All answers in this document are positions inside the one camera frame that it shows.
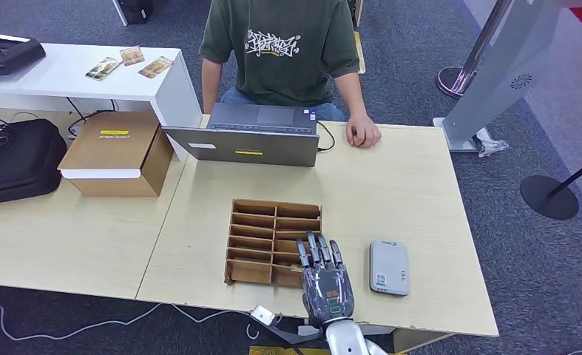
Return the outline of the person's left hand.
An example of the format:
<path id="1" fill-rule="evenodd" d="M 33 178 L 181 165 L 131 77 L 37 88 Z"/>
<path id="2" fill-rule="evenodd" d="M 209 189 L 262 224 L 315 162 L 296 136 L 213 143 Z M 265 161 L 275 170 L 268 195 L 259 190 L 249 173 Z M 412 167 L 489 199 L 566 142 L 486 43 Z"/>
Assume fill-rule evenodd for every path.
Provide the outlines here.
<path id="1" fill-rule="evenodd" d="M 382 139 L 382 133 L 366 113 L 353 113 L 346 126 L 347 142 L 356 148 L 370 148 Z"/>

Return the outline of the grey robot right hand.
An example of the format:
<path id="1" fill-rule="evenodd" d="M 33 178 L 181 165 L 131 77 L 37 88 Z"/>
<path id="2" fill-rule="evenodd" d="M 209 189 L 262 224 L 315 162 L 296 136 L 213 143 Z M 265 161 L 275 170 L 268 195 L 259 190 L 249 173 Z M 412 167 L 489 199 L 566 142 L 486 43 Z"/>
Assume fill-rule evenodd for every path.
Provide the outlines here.
<path id="1" fill-rule="evenodd" d="M 297 239 L 297 251 L 302 267 L 302 302 L 308 322 L 323 328 L 331 322 L 350 320 L 355 301 L 348 270 L 335 240 L 327 241 L 323 234 L 307 231 L 308 247 Z"/>

